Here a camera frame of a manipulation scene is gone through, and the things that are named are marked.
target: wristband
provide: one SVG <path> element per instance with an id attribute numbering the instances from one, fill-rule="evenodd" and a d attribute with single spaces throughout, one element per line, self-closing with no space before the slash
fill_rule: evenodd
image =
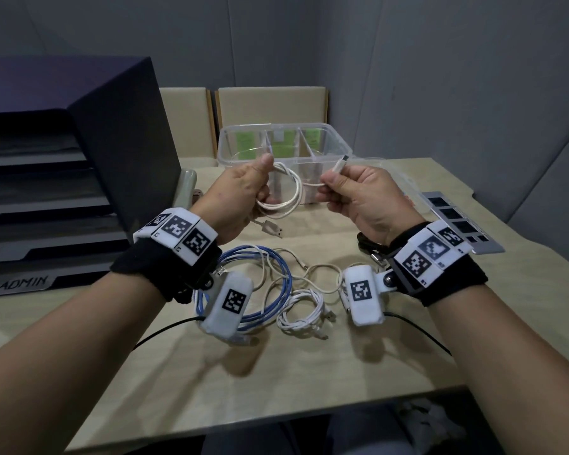
<path id="1" fill-rule="evenodd" d="M 221 250 L 217 232 L 183 208 L 166 209 L 133 234 L 134 244 L 113 263 L 115 273 L 141 274 L 170 301 L 189 303 L 209 289 Z"/>
<path id="2" fill-rule="evenodd" d="M 386 256 L 398 290 L 424 306 L 488 281 L 468 253 L 471 246 L 443 221 L 424 222 L 396 237 Z"/>

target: hand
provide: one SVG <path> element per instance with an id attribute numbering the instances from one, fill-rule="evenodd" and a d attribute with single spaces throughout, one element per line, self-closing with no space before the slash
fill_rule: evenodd
<path id="1" fill-rule="evenodd" d="M 424 217 L 405 198 L 388 171 L 370 166 L 346 166 L 337 174 L 325 172 L 316 200 L 330 211 L 349 217 L 370 240 L 389 246 Z"/>
<path id="2" fill-rule="evenodd" d="M 251 220 L 262 215 L 255 198 L 265 201 L 269 196 L 267 175 L 273 165 L 274 157 L 265 154 L 253 162 L 227 168 L 192 206 L 190 211 L 219 233 L 218 244 L 232 241 Z"/>

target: forearm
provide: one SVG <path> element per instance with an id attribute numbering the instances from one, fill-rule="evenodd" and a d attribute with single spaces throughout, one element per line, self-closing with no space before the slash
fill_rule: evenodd
<path id="1" fill-rule="evenodd" d="M 0 348 L 0 453 L 61 453 L 164 303 L 109 273 Z"/>
<path id="2" fill-rule="evenodd" d="M 510 454 L 569 454 L 569 362 L 486 286 L 430 314 Z"/>

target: stacked trays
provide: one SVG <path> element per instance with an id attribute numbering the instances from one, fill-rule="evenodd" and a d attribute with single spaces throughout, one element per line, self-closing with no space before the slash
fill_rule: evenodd
<path id="1" fill-rule="evenodd" d="M 127 247 L 74 136 L 0 137 L 0 295 L 93 282 Z"/>

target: desk organizer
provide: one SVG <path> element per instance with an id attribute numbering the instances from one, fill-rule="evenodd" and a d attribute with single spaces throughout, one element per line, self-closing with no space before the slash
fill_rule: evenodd
<path id="1" fill-rule="evenodd" d="M 180 172 L 150 59 L 0 59 L 0 295 L 94 282 Z"/>
<path id="2" fill-rule="evenodd" d="M 352 149 L 329 124 L 245 124 L 221 129 L 217 161 L 221 166 L 249 162 L 263 153 L 295 171 L 305 183 L 320 182 L 320 175 L 332 168 Z M 278 172 L 270 174 L 269 187 L 279 201 L 294 193 L 291 181 Z M 316 189 L 304 188 L 302 204 L 313 203 Z"/>

